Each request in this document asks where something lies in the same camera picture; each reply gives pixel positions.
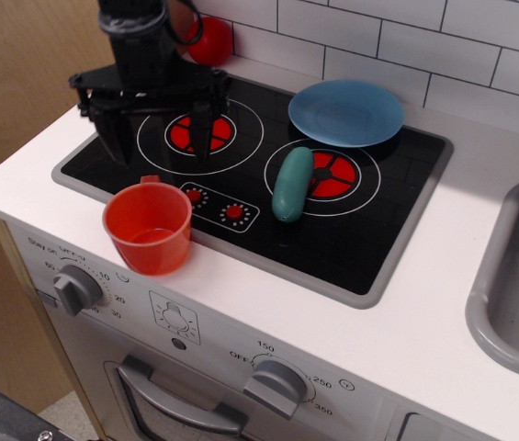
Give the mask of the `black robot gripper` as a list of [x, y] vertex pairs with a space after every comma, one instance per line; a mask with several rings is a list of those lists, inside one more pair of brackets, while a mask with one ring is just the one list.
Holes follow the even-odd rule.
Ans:
[[227, 111], [231, 78], [226, 72], [188, 62], [178, 53], [175, 33], [165, 23], [111, 22], [103, 27], [115, 62], [75, 73], [70, 87], [79, 108], [96, 127], [111, 159], [127, 166], [131, 125], [121, 113], [189, 111], [189, 136], [196, 159], [208, 160], [214, 120]]

